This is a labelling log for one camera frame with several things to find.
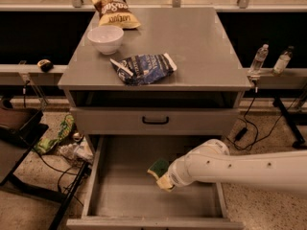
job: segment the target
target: white robotic arm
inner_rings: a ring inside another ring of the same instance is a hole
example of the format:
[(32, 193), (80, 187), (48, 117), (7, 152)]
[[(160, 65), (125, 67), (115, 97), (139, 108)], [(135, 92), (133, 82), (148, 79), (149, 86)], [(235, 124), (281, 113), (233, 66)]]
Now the white robotic arm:
[(157, 184), (170, 189), (194, 181), (240, 183), (307, 196), (307, 150), (230, 156), (222, 141), (212, 139), (175, 160)]

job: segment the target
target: snack bag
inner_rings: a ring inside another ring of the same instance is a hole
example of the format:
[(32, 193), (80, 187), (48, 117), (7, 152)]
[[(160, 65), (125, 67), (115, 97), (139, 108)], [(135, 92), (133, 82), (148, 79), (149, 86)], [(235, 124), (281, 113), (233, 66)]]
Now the snack bag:
[(168, 54), (128, 57), (119, 62), (111, 59), (118, 77), (127, 85), (150, 84), (173, 74), (176, 65)]
[(91, 0), (99, 12), (99, 26), (113, 25), (133, 29), (141, 24), (130, 12), (126, 0)]

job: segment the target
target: clear bottle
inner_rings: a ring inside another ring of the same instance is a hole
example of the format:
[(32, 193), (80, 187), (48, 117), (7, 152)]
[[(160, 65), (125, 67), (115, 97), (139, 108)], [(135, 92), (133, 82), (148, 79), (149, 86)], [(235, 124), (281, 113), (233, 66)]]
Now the clear bottle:
[(288, 46), (288, 49), (284, 50), (279, 59), (277, 60), (276, 64), (272, 68), (272, 74), (275, 76), (280, 76), (282, 72), (286, 69), (290, 59), (294, 55), (294, 46)]
[(264, 44), (256, 53), (256, 56), (254, 60), (252, 61), (252, 64), (250, 65), (249, 72), (252, 74), (258, 74), (260, 72), (260, 69), (263, 65), (263, 62), (265, 61), (266, 57), (269, 53), (269, 45)]

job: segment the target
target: drawer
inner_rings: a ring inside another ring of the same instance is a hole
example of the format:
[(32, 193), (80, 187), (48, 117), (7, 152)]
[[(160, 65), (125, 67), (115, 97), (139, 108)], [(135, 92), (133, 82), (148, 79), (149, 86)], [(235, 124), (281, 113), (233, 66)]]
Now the drawer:
[(221, 184), (160, 190), (148, 167), (207, 140), (200, 136), (101, 136), (81, 218), (70, 229), (243, 229), (225, 213)]
[(237, 108), (97, 108), (71, 109), (78, 130), (88, 134), (227, 135)]

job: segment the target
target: concrete floor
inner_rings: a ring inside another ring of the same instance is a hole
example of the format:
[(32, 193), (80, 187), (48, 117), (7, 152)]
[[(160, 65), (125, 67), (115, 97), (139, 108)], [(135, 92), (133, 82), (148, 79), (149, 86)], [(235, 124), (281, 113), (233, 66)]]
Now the concrete floor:
[[(45, 111), (42, 123), (49, 125), (49, 129), (45, 133), (46, 137), (53, 138), (57, 135), (59, 124), (67, 112), (68, 109), (62, 107)], [(274, 107), (263, 109), (255, 103), (247, 117), (258, 126), (259, 137), (263, 137), (270, 132), (279, 115), (278, 109)], [(233, 140), (235, 134), (243, 126), (244, 123), (238, 119), (228, 138)], [(306, 139), (307, 129), (304, 126), (299, 128)], [(248, 133), (242, 138), (239, 145), (244, 147), (249, 144), (254, 135), (255, 129), (248, 126)], [(295, 150), (292, 148), (294, 140), (295, 137), (286, 125), (284, 118), (278, 121), (271, 136), (254, 145), (251, 151), (238, 151), (233, 148), (229, 141), (224, 139), (229, 145), (231, 153), (236, 155)], [(55, 152), (46, 154), (43, 158), (51, 166), (63, 171), (70, 167), (66, 160)], [(58, 179), (61, 175), (60, 172), (48, 168), (33, 152), (29, 153), (15, 174), (30, 184), (53, 190), (57, 189)], [(72, 179), (72, 175), (65, 175), (60, 181), (62, 189), (67, 187)], [(84, 202), (87, 191), (86, 181), (76, 194), (80, 202)], [(228, 217), (232, 221), (242, 222), (246, 230), (307, 229), (307, 198), (266, 192), (235, 184), (223, 184), (223, 188)], [(59, 207), (57, 203), (45, 199), (3, 191), (0, 191), (0, 201), (0, 228), (5, 230), (48, 229)], [(68, 218), (79, 218), (81, 216), (83, 207), (79, 201), (77, 199), (72, 200), (59, 229), (68, 229), (65, 224)]]

